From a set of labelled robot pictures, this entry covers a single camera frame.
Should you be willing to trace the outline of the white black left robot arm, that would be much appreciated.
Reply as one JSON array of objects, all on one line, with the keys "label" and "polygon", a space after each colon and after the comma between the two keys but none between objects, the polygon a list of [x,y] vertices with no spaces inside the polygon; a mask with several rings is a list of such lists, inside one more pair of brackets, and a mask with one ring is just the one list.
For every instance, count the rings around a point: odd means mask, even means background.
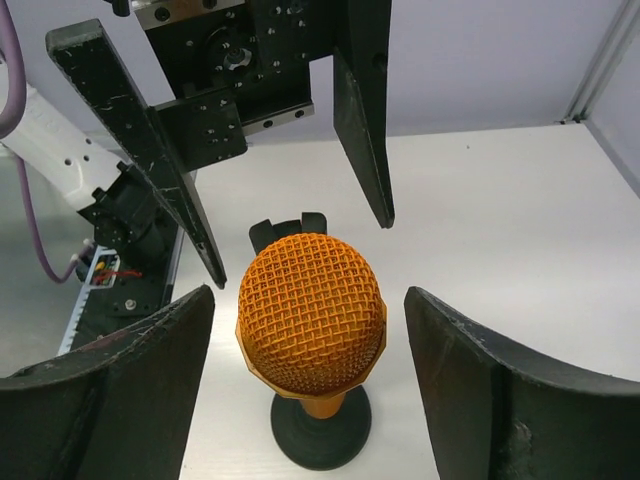
[{"label": "white black left robot arm", "polygon": [[100,21],[49,31],[45,47],[120,147],[94,142],[31,90],[11,57],[1,95],[21,118],[4,146],[43,175],[96,241],[143,267],[169,254],[171,219],[212,280],[223,262],[193,173],[246,152],[247,137],[313,113],[310,65],[333,61],[333,125],[380,226],[395,220],[386,149],[388,1],[115,1],[134,16],[173,92],[150,106]]}]

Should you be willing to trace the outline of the orange microphone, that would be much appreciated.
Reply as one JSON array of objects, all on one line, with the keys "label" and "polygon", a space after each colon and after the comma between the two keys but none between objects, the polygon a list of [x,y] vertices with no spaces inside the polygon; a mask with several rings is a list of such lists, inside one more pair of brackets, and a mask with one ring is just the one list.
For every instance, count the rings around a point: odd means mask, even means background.
[{"label": "orange microphone", "polygon": [[352,246],[319,233],[279,239],[249,265],[236,337],[251,373],[313,418],[335,416],[386,347],[377,278]]}]

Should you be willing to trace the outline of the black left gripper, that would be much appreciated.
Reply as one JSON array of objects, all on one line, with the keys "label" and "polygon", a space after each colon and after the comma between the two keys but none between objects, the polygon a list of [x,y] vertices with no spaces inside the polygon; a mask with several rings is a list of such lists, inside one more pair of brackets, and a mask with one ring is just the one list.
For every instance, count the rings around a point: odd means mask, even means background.
[{"label": "black left gripper", "polygon": [[174,100],[155,110],[178,154],[99,20],[49,31],[47,54],[188,235],[218,288],[227,275],[187,170],[242,155],[248,136],[312,116],[314,60],[333,54],[334,129],[377,222],[393,226],[386,146],[390,1],[110,6],[117,16],[135,16],[170,85]]}]

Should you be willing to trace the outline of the aluminium frame post right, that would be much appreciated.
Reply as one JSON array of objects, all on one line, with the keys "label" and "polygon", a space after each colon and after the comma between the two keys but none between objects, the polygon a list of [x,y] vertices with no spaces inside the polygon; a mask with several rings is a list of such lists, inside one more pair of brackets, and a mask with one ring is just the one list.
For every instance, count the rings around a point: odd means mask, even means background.
[{"label": "aluminium frame post right", "polygon": [[592,57],[565,114],[558,123],[583,123],[608,86],[627,50],[639,34],[639,0],[623,1]]}]

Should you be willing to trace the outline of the black microphone stand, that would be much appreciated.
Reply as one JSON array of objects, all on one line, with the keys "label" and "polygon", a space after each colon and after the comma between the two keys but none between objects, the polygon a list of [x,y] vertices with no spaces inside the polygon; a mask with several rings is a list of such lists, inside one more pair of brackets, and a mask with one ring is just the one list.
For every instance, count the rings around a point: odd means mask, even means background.
[{"label": "black microphone stand", "polygon": [[[321,212],[304,212],[299,219],[272,223],[265,219],[249,229],[255,253],[286,236],[325,234],[327,219]],[[295,464],[313,471],[329,471],[352,461],[369,438],[372,412],[363,386],[348,391],[329,418],[319,419],[297,399],[275,394],[270,410],[271,430],[282,453]]]}]

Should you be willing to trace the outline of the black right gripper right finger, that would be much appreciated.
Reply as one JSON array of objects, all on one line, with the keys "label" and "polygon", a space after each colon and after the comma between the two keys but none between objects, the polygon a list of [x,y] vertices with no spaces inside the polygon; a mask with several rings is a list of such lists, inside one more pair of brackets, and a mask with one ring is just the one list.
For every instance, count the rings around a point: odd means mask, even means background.
[{"label": "black right gripper right finger", "polygon": [[638,382],[537,352],[420,287],[404,309],[440,478],[638,478]]}]

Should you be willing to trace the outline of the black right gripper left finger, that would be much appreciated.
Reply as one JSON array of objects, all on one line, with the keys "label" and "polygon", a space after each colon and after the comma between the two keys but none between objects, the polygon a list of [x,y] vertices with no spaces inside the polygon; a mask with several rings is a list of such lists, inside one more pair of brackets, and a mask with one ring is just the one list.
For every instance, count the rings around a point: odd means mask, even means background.
[{"label": "black right gripper left finger", "polygon": [[214,309],[203,285],[2,379],[2,478],[178,478]]}]

